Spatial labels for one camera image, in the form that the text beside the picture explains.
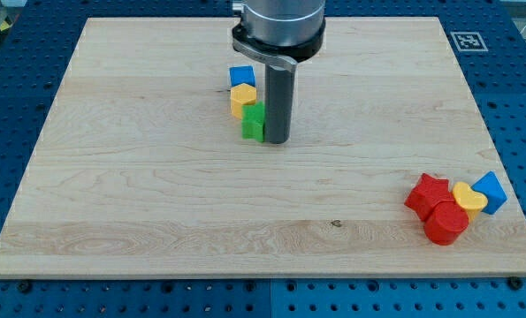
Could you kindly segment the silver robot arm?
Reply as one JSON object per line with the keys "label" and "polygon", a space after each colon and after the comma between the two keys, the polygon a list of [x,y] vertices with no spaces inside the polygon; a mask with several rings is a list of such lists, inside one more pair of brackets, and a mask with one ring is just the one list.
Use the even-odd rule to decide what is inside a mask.
{"label": "silver robot arm", "polygon": [[233,49],[279,71],[294,73],[324,38],[325,0],[243,0]]}

